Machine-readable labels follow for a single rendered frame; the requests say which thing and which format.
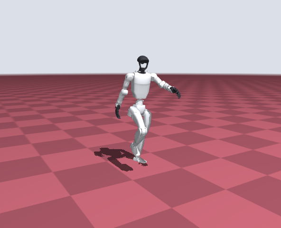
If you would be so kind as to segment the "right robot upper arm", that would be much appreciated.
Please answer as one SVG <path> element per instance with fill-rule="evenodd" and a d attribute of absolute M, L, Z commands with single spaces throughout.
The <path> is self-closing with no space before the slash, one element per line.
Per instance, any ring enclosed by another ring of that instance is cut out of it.
<path fill-rule="evenodd" d="M 128 86 L 130 84 L 130 81 L 132 81 L 134 78 L 134 73 L 127 73 L 126 76 L 125 76 L 125 80 L 124 80 L 124 83 L 123 83 L 123 86 L 122 86 L 122 89 L 123 89 L 123 94 L 122 95 L 127 95 L 128 94 Z"/>

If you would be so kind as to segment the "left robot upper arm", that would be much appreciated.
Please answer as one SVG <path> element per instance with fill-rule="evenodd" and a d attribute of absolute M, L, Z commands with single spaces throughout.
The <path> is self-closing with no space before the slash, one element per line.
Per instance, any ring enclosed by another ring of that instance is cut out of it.
<path fill-rule="evenodd" d="M 150 75 L 151 75 L 151 81 L 154 81 L 156 84 L 159 85 L 160 88 L 163 88 L 165 82 L 162 81 L 155 73 L 150 73 Z"/>

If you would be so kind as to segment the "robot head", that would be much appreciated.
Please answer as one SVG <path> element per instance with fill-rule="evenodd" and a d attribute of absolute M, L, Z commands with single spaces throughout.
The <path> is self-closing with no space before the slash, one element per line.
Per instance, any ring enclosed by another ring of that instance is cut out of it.
<path fill-rule="evenodd" d="M 138 73 L 145 74 L 146 72 L 144 72 L 144 71 L 147 69 L 148 63 L 149 63 L 148 58 L 146 56 L 140 56 L 140 57 L 138 57 L 137 61 L 139 62 L 139 66 L 140 66 L 139 71 L 141 71 Z M 146 67 L 141 68 L 141 64 L 144 64 L 144 63 L 147 63 Z"/>

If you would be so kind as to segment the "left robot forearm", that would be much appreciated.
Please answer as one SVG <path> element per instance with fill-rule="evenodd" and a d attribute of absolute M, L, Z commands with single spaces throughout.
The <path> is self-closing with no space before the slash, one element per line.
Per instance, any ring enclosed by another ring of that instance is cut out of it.
<path fill-rule="evenodd" d="M 165 82 L 165 84 L 163 85 L 163 88 L 165 89 L 165 90 L 168 90 L 169 92 L 171 92 L 172 93 L 172 91 L 171 91 L 171 88 L 172 86 L 170 86 L 169 84 L 167 84 L 166 82 Z"/>

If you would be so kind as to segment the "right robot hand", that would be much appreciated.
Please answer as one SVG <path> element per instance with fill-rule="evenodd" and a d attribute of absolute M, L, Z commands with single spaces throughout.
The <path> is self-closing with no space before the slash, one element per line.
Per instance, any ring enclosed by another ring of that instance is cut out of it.
<path fill-rule="evenodd" d="M 120 119 L 120 116 L 119 116 L 120 105 L 117 105 L 117 107 L 115 107 L 115 108 L 116 108 L 116 109 L 115 109 L 115 114 L 116 114 L 117 118 Z"/>

